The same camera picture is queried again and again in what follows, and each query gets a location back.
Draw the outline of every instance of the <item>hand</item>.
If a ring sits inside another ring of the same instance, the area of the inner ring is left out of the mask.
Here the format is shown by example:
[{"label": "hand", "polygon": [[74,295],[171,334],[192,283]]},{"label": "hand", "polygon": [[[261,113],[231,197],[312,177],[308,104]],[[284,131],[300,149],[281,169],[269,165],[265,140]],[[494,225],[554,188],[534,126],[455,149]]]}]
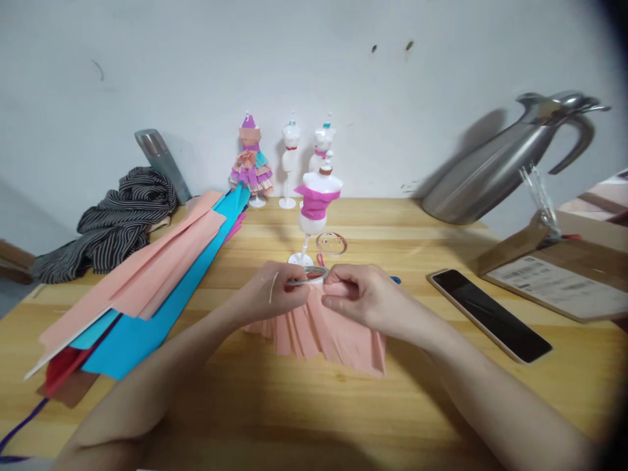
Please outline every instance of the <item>hand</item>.
[{"label": "hand", "polygon": [[449,328],[375,265],[334,265],[324,289],[323,304],[329,309],[420,347]]},{"label": "hand", "polygon": [[226,302],[241,326],[263,321],[304,305],[309,286],[286,286],[288,280],[307,279],[300,265],[266,262],[244,287]]}]

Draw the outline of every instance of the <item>black and white striped fabric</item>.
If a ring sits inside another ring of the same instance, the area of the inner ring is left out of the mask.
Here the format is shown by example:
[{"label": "black and white striped fabric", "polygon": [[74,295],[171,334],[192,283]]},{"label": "black and white striped fabric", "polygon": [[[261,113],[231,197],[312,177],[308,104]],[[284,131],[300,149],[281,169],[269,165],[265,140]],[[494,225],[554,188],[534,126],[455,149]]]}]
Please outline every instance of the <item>black and white striped fabric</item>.
[{"label": "black and white striped fabric", "polygon": [[85,211],[77,227],[81,237],[36,259],[33,275],[52,284],[82,277],[91,266],[94,273],[109,273],[148,245],[147,227],[176,205],[174,189],[161,173],[136,167],[120,179],[120,190],[109,190],[98,206]]}]

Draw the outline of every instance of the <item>stainless steel pitcher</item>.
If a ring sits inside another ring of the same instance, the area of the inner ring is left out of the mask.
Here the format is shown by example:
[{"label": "stainless steel pitcher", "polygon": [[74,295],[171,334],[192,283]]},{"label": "stainless steel pitcher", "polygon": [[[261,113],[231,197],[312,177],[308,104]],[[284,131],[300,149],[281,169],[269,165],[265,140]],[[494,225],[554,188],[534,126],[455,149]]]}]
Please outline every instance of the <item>stainless steel pitcher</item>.
[{"label": "stainless steel pitcher", "polygon": [[551,175],[567,168],[591,144],[595,129],[582,115],[610,109],[581,92],[561,92],[550,97],[526,93],[517,101],[525,106],[523,116],[461,158],[434,185],[422,202],[428,214],[452,224],[477,221],[521,184],[519,169],[539,163],[562,124],[574,126],[580,138],[549,172]]}]

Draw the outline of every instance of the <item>phone screen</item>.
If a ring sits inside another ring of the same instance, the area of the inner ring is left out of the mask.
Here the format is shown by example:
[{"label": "phone screen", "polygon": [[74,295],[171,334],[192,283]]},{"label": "phone screen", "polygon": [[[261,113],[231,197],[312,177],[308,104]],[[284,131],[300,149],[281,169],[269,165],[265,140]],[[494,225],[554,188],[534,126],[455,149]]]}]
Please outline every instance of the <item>phone screen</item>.
[{"label": "phone screen", "polygon": [[551,351],[551,345],[543,337],[506,311],[460,272],[447,270],[432,278],[522,361],[530,363]]}]

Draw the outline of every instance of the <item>purple paper hat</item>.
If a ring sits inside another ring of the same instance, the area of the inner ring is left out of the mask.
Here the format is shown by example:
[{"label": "purple paper hat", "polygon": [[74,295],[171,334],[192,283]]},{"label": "purple paper hat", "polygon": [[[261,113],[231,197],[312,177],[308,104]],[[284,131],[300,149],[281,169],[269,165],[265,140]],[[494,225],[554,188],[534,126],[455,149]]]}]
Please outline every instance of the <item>purple paper hat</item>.
[{"label": "purple paper hat", "polygon": [[247,117],[244,118],[244,122],[242,123],[242,127],[244,129],[255,129],[255,121],[253,120],[253,115],[247,113]]}]

